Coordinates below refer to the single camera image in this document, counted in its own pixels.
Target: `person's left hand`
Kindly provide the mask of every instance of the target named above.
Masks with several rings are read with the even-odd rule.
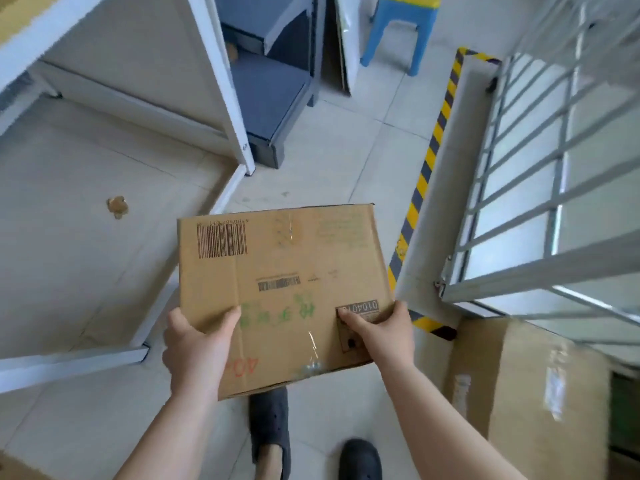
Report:
[[[222,318],[220,328],[205,335],[187,322],[180,308],[169,312],[164,331],[167,348],[162,359],[171,372],[172,395],[218,400],[218,386],[227,364],[231,335],[240,314],[239,306],[232,308]]]

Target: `yellow and black striped tape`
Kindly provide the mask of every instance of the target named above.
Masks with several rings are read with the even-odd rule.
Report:
[[[404,257],[409,250],[409,243],[411,243],[413,231],[418,225],[418,216],[420,215],[422,203],[424,202],[427,190],[429,189],[429,180],[431,179],[431,172],[433,172],[433,169],[435,168],[436,158],[444,136],[444,129],[447,126],[447,121],[451,117],[453,101],[456,97],[456,90],[458,89],[458,83],[460,81],[460,74],[462,73],[462,65],[465,62],[465,57],[475,57],[476,59],[480,59],[494,65],[500,65],[501,63],[500,60],[495,57],[491,57],[465,47],[460,47],[456,52],[456,58],[453,62],[453,67],[451,68],[449,82],[447,83],[447,91],[444,95],[444,102],[442,103],[442,110],[438,115],[436,126],[433,129],[433,135],[431,135],[431,140],[429,142],[429,149],[427,150],[424,162],[422,163],[420,175],[418,175],[418,183],[415,186],[415,190],[413,191],[411,202],[409,204],[409,211],[406,213],[404,224],[400,231],[400,237],[396,243],[396,250],[391,258],[391,263],[389,263],[387,270],[391,290],[396,289],[396,284],[404,263]],[[432,318],[425,317],[421,313],[414,312],[413,310],[409,310],[409,314],[411,315],[411,320],[416,327],[445,340],[451,341],[456,338],[456,330],[454,328],[448,325],[443,325],[442,323],[439,323]]]

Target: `hand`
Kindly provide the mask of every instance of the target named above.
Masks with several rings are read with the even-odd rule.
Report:
[[[162,360],[171,372],[172,395],[187,395],[197,400],[218,400],[218,387],[225,371],[231,335],[240,319],[240,307],[229,310],[220,328],[205,335],[187,322],[180,308],[169,312],[164,331],[167,348]]]
[[[338,314],[350,329],[362,337],[380,371],[388,367],[413,365],[413,327],[404,301],[396,301],[393,314],[379,324],[367,322],[346,308],[340,308]]]

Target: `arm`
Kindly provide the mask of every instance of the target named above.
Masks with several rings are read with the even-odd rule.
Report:
[[[115,480],[198,478],[239,318],[238,306],[225,314],[218,331],[204,335],[187,322],[180,308],[169,313],[163,362],[171,372],[171,397]]]
[[[346,309],[340,318],[359,334],[378,365],[420,478],[524,480],[413,364],[413,330],[406,305],[372,324]]]

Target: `wire cage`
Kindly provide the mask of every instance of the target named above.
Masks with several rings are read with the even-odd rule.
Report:
[[[640,0],[545,0],[497,77],[442,298],[640,365]]]

